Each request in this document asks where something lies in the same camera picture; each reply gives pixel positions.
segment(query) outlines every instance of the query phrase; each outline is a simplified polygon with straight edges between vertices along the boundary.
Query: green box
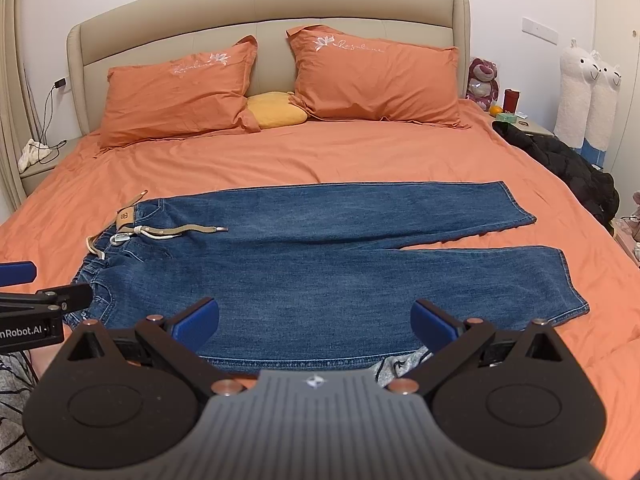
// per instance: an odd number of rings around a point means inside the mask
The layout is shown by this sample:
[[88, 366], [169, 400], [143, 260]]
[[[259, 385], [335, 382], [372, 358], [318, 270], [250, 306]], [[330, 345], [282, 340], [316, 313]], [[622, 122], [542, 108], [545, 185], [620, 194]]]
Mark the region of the green box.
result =
[[518, 120], [518, 118], [516, 117], [515, 114], [511, 114], [509, 112], [504, 112], [501, 114], [497, 114], [495, 117], [496, 121], [502, 121], [503, 123], [511, 123], [513, 124], [515, 121]]

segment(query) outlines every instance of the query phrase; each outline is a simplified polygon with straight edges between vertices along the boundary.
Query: orange fruit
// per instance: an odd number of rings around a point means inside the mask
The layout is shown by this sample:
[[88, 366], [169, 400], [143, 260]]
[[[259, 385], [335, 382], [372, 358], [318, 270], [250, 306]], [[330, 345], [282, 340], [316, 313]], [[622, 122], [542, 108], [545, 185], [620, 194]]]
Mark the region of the orange fruit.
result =
[[495, 117], [497, 114], [501, 114], [504, 110], [502, 109], [501, 106], [498, 105], [491, 105], [489, 106], [489, 115], [491, 115], [491, 117]]

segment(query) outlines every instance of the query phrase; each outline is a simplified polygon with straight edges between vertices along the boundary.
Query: black jacket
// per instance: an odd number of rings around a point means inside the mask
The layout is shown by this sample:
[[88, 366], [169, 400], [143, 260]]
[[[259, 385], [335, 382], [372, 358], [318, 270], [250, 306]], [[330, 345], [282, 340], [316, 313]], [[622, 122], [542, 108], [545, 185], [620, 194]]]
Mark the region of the black jacket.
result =
[[584, 208], [609, 232], [618, 212], [620, 197], [609, 173], [596, 170], [564, 142], [555, 137], [526, 135], [512, 124], [494, 121], [494, 130], [509, 144], [534, 158], [571, 190]]

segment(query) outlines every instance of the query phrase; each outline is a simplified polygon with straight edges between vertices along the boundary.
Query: red cup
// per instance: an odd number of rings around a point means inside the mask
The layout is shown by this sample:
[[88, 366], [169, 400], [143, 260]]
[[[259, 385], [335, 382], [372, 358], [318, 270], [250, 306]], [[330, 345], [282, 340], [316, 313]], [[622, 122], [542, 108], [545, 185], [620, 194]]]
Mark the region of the red cup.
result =
[[502, 109], [505, 112], [511, 112], [512, 114], [516, 113], [519, 97], [520, 97], [520, 92], [518, 92], [517, 90], [510, 90], [510, 89], [505, 90], [504, 104], [502, 105]]

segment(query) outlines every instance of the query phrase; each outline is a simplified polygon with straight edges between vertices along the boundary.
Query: metal screw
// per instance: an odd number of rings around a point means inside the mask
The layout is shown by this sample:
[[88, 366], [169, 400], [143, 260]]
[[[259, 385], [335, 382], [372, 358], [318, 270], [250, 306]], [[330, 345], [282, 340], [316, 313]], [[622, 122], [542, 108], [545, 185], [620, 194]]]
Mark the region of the metal screw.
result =
[[225, 397], [239, 394], [242, 390], [244, 390], [244, 386], [233, 379], [222, 379], [211, 385], [212, 392]]
[[394, 379], [386, 389], [394, 394], [409, 395], [417, 392], [420, 389], [420, 384], [413, 379]]

